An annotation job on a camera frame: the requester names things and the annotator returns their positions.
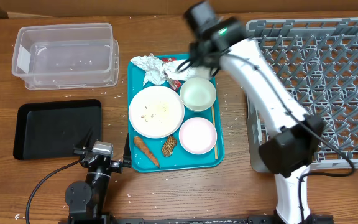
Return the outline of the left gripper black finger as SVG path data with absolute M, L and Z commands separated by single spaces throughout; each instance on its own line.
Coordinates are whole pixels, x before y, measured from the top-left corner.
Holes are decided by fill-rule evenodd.
M 132 157 L 131 157 L 129 141 L 130 141 L 130 137 L 129 137 L 129 133 L 127 133 L 126 143 L 124 146 L 124 153 L 123 153 L 123 162 L 122 162 L 122 165 L 126 168 L 132 167 Z
M 91 138 L 92 138 L 92 135 L 93 135 L 93 129 L 90 128 L 88 130 L 88 132 L 86 133 L 85 137 L 83 137 L 80 142 L 78 143 L 78 147 L 80 149 L 86 149 L 89 147 L 89 144 L 90 144 L 90 141 L 91 141 Z

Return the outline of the large white plate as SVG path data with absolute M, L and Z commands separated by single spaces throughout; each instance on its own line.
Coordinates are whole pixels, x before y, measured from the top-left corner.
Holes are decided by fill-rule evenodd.
M 128 118 L 140 135 L 159 139 L 173 134 L 182 124 L 185 106 L 175 91 L 150 86 L 136 93 L 129 104 Z

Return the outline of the white ceramic bowl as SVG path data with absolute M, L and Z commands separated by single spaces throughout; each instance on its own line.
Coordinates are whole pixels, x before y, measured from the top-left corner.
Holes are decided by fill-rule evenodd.
M 191 111 L 201 112 L 212 107 L 216 101 L 216 88 L 205 78 L 194 77 L 180 88 L 180 98 Z

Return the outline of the pink bowl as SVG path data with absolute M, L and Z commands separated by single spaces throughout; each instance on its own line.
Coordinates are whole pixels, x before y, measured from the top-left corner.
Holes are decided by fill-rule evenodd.
M 214 149 L 214 128 L 205 118 L 194 117 L 186 120 L 179 130 L 179 142 L 189 153 L 206 154 Z

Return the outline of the wooden chopstick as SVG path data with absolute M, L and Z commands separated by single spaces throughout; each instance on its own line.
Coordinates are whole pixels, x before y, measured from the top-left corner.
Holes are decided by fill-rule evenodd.
M 216 131 L 216 122 L 215 122 L 215 112 L 214 112 L 214 105 L 211 106 L 211 114 L 212 114 L 212 124 L 213 124 L 213 128 L 214 128 L 214 138 L 215 138 L 215 143 L 214 143 L 214 159 L 217 160 L 218 159 L 218 150 L 217 150 L 217 139 L 218 139 L 218 135 L 217 135 L 217 131 Z

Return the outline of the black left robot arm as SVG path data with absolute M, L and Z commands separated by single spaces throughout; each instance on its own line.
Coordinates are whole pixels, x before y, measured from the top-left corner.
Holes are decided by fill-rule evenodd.
M 123 168 L 132 166 L 130 136 L 126 136 L 122 161 L 114 161 L 113 145 L 107 142 L 91 143 L 93 132 L 73 148 L 79 157 L 79 164 L 88 170 L 84 181 L 77 181 L 65 191 L 65 201 L 69 206 L 68 223 L 113 224 L 118 221 L 109 212 L 104 211 L 104 203 L 113 173 L 122 173 Z

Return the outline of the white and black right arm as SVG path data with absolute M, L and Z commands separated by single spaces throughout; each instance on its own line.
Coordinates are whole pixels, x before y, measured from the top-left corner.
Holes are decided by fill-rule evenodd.
M 196 40 L 190 44 L 188 67 L 229 73 L 264 120 L 269 139 L 258 148 L 265 167 L 275 175 L 280 223 L 312 223 L 307 202 L 307 176 L 323 132 L 323 120 L 310 115 L 292 97 L 265 60 L 241 21 L 218 19 L 206 1 L 183 15 Z

